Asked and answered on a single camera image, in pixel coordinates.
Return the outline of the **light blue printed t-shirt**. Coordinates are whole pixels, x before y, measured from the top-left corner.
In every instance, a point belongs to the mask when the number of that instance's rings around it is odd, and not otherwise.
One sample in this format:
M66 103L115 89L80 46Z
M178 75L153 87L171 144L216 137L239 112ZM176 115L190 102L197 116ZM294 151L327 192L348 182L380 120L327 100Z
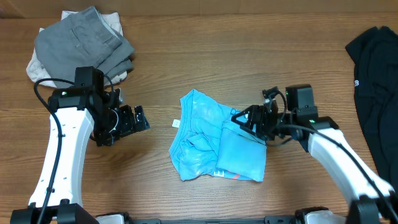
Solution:
M202 175L262 182L266 143L232 122L238 110L222 105L198 90L180 99L181 118L169 149L182 181Z

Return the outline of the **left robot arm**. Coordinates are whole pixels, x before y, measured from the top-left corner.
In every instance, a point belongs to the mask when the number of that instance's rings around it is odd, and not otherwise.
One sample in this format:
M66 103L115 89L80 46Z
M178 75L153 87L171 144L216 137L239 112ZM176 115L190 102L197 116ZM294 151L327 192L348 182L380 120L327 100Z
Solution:
M84 208L81 182L88 142L112 146L150 128L141 106L124 105L120 89L95 67L78 67L68 88L53 91L42 104L50 113L50 136L40 179L27 208L13 210L10 223L132 223L127 212L94 217Z

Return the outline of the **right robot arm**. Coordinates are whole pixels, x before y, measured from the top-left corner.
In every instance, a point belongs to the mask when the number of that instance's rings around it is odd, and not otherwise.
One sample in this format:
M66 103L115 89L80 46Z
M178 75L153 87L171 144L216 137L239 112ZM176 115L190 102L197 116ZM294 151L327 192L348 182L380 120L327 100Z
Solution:
M320 117L309 84L292 85L282 93L263 90L262 105L251 105L232 116L232 122L265 141L296 140L329 173L348 204L348 215L326 207L296 210L294 215L267 217L265 223L397 223L397 193L373 172L349 146L339 126Z

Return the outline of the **grey folded trousers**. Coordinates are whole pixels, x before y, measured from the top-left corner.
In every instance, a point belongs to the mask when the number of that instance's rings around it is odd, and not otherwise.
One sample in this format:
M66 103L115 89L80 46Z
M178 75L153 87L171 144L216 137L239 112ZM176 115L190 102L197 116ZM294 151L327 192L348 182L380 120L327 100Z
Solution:
M39 31L34 50L50 78L74 81L76 68L95 67L112 81L133 69L133 46L105 23L94 6L63 11L61 21Z

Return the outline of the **black t-shirt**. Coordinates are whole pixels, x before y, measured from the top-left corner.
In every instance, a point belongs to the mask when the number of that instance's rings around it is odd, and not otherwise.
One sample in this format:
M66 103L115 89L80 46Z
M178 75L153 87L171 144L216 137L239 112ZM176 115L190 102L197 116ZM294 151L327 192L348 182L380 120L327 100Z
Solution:
M372 27L345 47L354 62L354 102L379 176L397 189L397 34Z

